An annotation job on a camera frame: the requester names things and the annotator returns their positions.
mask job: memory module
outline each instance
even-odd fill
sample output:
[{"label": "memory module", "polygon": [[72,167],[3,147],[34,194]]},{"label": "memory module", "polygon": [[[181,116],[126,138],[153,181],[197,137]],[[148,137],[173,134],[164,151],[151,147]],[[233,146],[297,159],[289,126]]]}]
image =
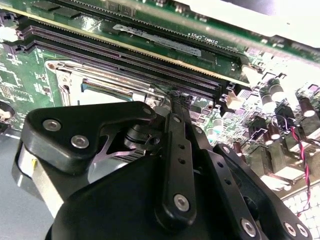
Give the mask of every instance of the memory module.
[{"label": "memory module", "polygon": [[82,36],[98,39],[131,51],[160,59],[178,66],[248,86],[250,83],[243,73],[249,59],[245,55],[215,49],[207,45],[190,46],[188,41],[171,40],[169,35],[145,31],[140,25],[123,22],[110,17],[102,17],[95,12],[77,11],[48,1],[17,1],[4,3],[0,7],[25,14],[39,22],[71,31]]}]

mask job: cable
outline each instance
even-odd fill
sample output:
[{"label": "cable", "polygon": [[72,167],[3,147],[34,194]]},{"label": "cable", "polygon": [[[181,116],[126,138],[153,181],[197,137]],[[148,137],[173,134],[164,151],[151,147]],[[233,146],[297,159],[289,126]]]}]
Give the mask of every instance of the cable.
[{"label": "cable", "polygon": [[298,142],[298,146],[300,149],[300,157],[302,159],[303,167],[304,167],[304,175],[305,175],[305,183],[306,183],[307,200],[306,200],[306,203],[305,203],[304,207],[302,208],[302,210],[296,214],[298,217],[300,217],[303,212],[310,209],[310,199],[311,199],[310,185],[311,185],[311,183],[310,183],[310,178],[309,178],[309,165],[307,163],[307,158],[305,155],[305,148],[302,144],[300,137],[296,134],[294,127],[291,127],[291,133],[292,133],[292,137]]},{"label": "cable", "polygon": [[276,117],[283,118],[283,120],[284,120],[284,124],[285,124],[285,130],[289,131],[289,128],[288,128],[288,121],[287,121],[287,119],[286,119],[284,116],[281,116],[281,115],[274,115],[274,116],[271,118],[271,124],[272,124],[275,128],[280,129],[280,130],[283,130],[281,127],[279,127],[278,123],[275,125],[274,120],[275,120],[275,118],[276,118]]}]

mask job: silver screw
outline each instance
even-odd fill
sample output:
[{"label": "silver screw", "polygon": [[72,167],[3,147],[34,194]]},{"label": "silver screw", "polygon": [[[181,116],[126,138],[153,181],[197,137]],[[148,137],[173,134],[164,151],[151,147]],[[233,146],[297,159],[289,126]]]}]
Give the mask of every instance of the silver screw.
[{"label": "silver screw", "polygon": [[196,126],[196,127],[195,127],[195,130],[196,130],[196,132],[197,132],[198,134],[202,134],[202,130],[201,130],[200,127]]},{"label": "silver screw", "polygon": [[289,234],[291,234],[294,237],[297,236],[296,230],[289,223],[285,222],[284,226]]},{"label": "silver screw", "polygon": [[89,140],[85,136],[75,135],[71,138],[71,144],[77,149],[86,149],[89,146]]},{"label": "silver screw", "polygon": [[176,122],[178,122],[178,123],[180,123],[181,121],[180,121],[180,119],[179,118],[177,118],[176,116],[174,116],[173,117],[173,120],[175,120]]},{"label": "silver screw", "polygon": [[45,130],[56,132],[61,129],[61,124],[57,120],[47,119],[42,123]]},{"label": "silver screw", "polygon": [[226,146],[224,146],[224,147],[223,147],[223,150],[224,150],[227,154],[229,154],[229,153],[230,153],[229,148],[227,148]]},{"label": "silver screw", "polygon": [[144,111],[146,114],[151,114],[151,111],[150,111],[148,108],[144,108],[143,111]]},{"label": "silver screw", "polygon": [[253,224],[248,221],[245,218],[241,219],[241,226],[243,227],[243,230],[252,238],[254,238],[257,235],[257,231]]},{"label": "silver screw", "polygon": [[181,194],[176,194],[173,198],[175,206],[181,211],[181,212],[186,212],[189,210],[189,202],[188,199],[181,195]]},{"label": "silver screw", "polygon": [[300,230],[300,233],[307,238],[308,237],[307,230],[302,225],[300,225],[299,223],[296,226]]}]

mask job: capacitor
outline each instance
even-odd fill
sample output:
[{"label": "capacitor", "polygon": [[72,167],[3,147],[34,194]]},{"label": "capacitor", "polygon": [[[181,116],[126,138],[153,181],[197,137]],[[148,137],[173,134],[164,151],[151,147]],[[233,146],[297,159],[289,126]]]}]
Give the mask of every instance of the capacitor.
[{"label": "capacitor", "polygon": [[238,141],[233,142],[233,150],[235,153],[241,157],[242,156],[242,151],[241,151],[241,144]]},{"label": "capacitor", "polygon": [[269,123],[269,125],[268,125],[268,132],[270,133],[272,140],[277,140],[280,138],[280,133],[279,133],[278,128],[273,126],[271,123]]},{"label": "capacitor", "polygon": [[303,97],[303,98],[299,99],[299,104],[300,104],[300,108],[303,113],[303,116],[308,118],[308,117],[312,117],[313,115],[315,115],[316,112],[315,112],[314,108],[312,107],[309,98]]},{"label": "capacitor", "polygon": [[208,129],[206,130],[206,137],[208,138],[208,140],[209,140],[210,142],[216,140],[217,135],[215,134],[215,131],[214,131],[213,127],[210,127],[210,128],[208,128]]},{"label": "capacitor", "polygon": [[272,100],[271,94],[267,93],[261,96],[261,102],[262,102],[262,110],[265,113],[273,113],[275,111],[275,108],[277,107],[277,104]]},{"label": "capacitor", "polygon": [[270,145],[270,144],[273,144],[273,143],[274,143],[274,141],[273,141],[272,138],[271,138],[270,132],[266,131],[266,132],[263,134],[263,141],[264,141],[264,144],[265,144],[265,145]]},{"label": "capacitor", "polygon": [[224,130],[224,121],[222,118],[215,118],[212,120],[212,129],[215,131],[217,134],[220,134]]},{"label": "capacitor", "polygon": [[286,94],[279,83],[272,84],[269,88],[271,98],[275,102],[281,102],[285,99]]}]

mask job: label sticker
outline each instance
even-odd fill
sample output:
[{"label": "label sticker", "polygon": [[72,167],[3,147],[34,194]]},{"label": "label sticker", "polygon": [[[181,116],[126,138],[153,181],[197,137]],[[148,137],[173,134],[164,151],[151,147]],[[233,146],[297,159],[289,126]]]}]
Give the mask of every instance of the label sticker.
[{"label": "label sticker", "polygon": [[201,50],[200,49],[197,49],[197,48],[194,48],[194,47],[190,47],[190,46],[187,46],[187,45],[175,42],[175,41],[171,41],[171,40],[168,40],[168,39],[163,38],[163,37],[159,37],[159,36],[156,36],[156,35],[151,35],[151,34],[148,34],[148,33],[144,33],[144,32],[142,32],[140,30],[135,30],[135,29],[133,29],[131,27],[123,26],[123,25],[120,25],[120,24],[115,25],[113,27],[113,29],[114,30],[119,30],[119,31],[124,31],[124,32],[130,33],[130,34],[133,34],[133,35],[148,39],[150,41],[153,41],[155,43],[161,44],[163,46],[166,46],[166,47],[169,47],[169,48],[172,48],[172,49],[175,49],[175,50],[187,53],[187,54],[191,54],[191,55],[194,55],[194,56],[197,56],[197,57],[201,57]]}]

